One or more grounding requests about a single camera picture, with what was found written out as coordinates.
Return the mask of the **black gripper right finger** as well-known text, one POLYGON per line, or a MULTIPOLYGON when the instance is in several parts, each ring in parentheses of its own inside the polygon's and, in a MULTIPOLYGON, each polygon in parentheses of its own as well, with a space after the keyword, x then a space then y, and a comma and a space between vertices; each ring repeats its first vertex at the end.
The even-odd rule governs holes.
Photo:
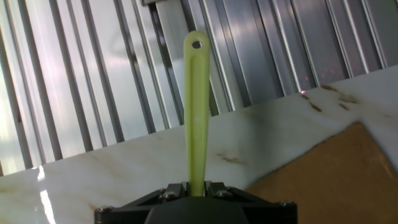
POLYGON ((295 202, 269 202, 222 182, 205 182, 205 205, 212 223, 298 223, 295 202))

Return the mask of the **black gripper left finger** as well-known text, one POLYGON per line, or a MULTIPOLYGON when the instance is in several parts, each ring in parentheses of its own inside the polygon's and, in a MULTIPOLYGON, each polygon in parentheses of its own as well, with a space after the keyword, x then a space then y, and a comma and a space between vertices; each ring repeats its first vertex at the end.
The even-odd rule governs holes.
POLYGON ((94 210, 94 224, 145 223, 153 208, 187 197, 188 189, 187 182, 169 184, 121 207, 98 207, 94 210))

